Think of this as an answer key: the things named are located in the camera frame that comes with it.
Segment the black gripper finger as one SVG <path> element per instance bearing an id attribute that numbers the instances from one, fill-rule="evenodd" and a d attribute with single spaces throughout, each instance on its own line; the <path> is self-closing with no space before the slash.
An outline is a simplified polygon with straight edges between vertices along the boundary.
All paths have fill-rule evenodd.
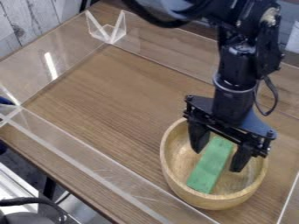
<path id="1" fill-rule="evenodd" d="M 245 143 L 238 147 L 238 150 L 234 154 L 230 164 L 230 170 L 232 172 L 242 172 L 243 168 L 249 163 L 249 160 L 251 159 L 251 156 L 253 156 L 253 147 L 250 144 Z"/>
<path id="2" fill-rule="evenodd" d="M 200 153 L 210 141 L 211 137 L 210 127 L 207 124 L 199 123 L 195 120 L 190 120 L 188 133 L 190 133 L 191 148 L 196 153 Z"/>

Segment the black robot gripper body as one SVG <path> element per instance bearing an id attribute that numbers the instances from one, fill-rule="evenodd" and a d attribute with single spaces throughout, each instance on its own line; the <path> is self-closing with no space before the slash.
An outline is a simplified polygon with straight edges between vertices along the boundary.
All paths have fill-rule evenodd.
<path id="1" fill-rule="evenodd" d="M 258 86 L 261 81 L 271 89 L 275 97 L 274 107 L 263 111 L 258 104 Z M 212 98 L 190 94 L 186 96 L 183 117 L 207 124 L 214 132 L 232 141 L 238 146 L 250 144 L 251 157 L 267 157 L 271 142 L 277 139 L 275 130 L 258 118 L 254 107 L 263 116 L 269 116 L 278 104 L 278 91 L 269 77 L 232 83 L 220 73 L 212 77 L 215 94 Z"/>

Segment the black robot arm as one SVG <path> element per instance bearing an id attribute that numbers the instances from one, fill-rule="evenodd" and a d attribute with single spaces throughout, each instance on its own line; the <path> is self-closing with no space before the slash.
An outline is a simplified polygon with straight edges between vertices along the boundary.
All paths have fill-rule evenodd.
<path id="1" fill-rule="evenodd" d="M 156 17 L 138 0 L 122 0 L 150 24 L 179 28 L 206 18 L 218 27 L 219 68 L 212 77 L 211 98 L 187 95 L 183 116 L 188 123 L 191 147 L 200 152 L 211 133 L 238 145 L 230 170 L 241 172 L 249 160 L 265 158 L 277 131 L 261 121 L 269 116 L 258 104 L 258 88 L 265 83 L 279 96 L 270 74 L 285 57 L 278 38 L 282 20 L 277 0 L 162 0 L 171 20 Z"/>

